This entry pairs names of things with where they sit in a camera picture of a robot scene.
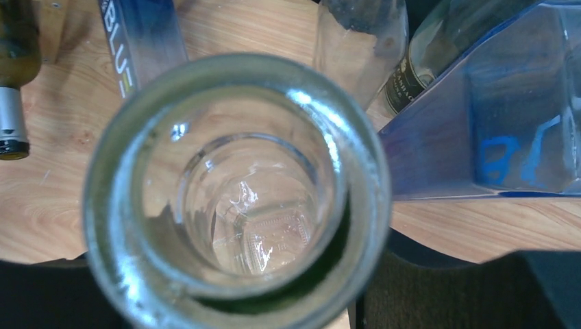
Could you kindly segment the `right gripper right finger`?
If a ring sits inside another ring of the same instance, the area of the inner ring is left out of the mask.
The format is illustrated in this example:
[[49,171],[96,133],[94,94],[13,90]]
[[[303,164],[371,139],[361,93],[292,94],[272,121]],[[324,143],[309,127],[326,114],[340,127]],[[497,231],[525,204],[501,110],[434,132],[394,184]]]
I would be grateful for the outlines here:
[[355,328],[579,328],[580,253],[520,250],[481,264],[392,231]]

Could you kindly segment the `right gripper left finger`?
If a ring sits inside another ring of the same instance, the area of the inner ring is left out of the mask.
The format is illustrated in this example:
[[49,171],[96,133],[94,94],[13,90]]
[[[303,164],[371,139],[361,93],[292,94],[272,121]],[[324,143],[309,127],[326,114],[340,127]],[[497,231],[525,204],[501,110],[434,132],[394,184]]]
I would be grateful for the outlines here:
[[2,328],[131,328],[107,301],[85,257],[1,261]]

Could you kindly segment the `clear bottle black gold label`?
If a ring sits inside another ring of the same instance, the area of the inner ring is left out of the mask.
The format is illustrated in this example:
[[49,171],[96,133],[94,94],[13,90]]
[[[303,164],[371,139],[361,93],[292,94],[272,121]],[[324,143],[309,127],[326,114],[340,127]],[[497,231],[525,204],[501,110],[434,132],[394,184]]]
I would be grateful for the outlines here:
[[440,1],[413,35],[382,89],[389,114],[399,114],[468,48],[534,1]]

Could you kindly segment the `small clear bottle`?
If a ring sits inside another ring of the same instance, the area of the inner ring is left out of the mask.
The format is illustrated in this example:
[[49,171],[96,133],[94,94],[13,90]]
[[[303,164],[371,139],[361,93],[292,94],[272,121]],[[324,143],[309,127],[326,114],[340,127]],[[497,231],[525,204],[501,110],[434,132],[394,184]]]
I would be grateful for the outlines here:
[[320,1],[313,68],[367,110],[403,59],[408,14],[402,0]]

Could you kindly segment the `wooden wine rack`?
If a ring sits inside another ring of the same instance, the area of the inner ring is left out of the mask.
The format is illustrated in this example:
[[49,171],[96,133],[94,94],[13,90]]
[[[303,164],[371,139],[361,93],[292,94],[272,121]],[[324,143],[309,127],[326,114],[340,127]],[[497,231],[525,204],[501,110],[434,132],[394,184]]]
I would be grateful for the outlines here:
[[69,0],[40,0],[38,4],[38,26],[42,61],[54,64],[57,60]]

